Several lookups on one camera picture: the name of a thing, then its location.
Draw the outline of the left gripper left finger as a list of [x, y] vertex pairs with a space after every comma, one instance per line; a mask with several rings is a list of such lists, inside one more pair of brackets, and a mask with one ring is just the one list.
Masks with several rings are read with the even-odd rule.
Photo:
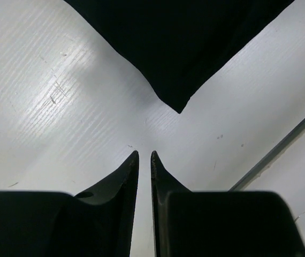
[[0, 191], [0, 256], [129, 256], [139, 153], [77, 195]]

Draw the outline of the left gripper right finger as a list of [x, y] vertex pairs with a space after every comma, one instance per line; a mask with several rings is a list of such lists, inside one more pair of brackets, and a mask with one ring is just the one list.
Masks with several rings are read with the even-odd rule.
[[305, 256], [287, 203], [270, 191], [193, 192], [151, 154], [156, 256]]

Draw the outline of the black skirt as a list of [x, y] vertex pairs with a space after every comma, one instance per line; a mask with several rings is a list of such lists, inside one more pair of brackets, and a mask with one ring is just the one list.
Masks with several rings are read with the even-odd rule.
[[290, 1], [69, 1], [174, 111]]

